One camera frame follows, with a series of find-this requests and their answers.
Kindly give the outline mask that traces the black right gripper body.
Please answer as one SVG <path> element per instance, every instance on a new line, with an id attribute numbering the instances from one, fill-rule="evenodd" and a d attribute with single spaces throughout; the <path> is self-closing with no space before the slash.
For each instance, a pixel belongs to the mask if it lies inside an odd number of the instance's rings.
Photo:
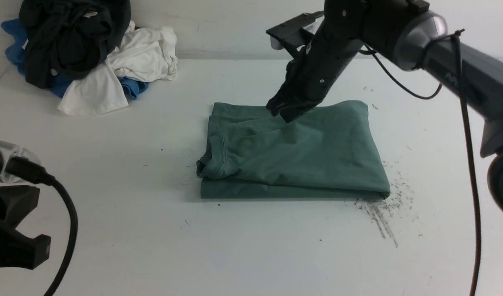
<path id="1" fill-rule="evenodd" d="M 284 83 L 266 104 L 287 123 L 321 104 L 364 43 L 332 32 L 323 22 L 287 67 Z"/>

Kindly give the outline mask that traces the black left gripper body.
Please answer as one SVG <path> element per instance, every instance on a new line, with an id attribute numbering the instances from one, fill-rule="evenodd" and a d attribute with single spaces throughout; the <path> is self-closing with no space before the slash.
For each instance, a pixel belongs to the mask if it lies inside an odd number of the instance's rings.
<path id="1" fill-rule="evenodd" d="M 49 259 L 49 236 L 29 238 L 16 229 L 37 207 L 39 193 L 29 185 L 0 187 L 0 268 L 33 270 Z"/>

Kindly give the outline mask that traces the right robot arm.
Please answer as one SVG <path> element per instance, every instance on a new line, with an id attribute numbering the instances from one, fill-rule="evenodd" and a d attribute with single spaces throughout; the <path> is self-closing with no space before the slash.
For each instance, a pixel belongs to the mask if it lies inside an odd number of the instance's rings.
<path id="1" fill-rule="evenodd" d="M 293 57 L 266 106 L 287 122 L 319 105 L 364 45 L 404 71 L 429 73 L 483 117 L 480 156 L 496 154 L 488 187 L 503 211 L 503 62 L 462 43 L 427 1 L 327 0 L 267 34 Z"/>

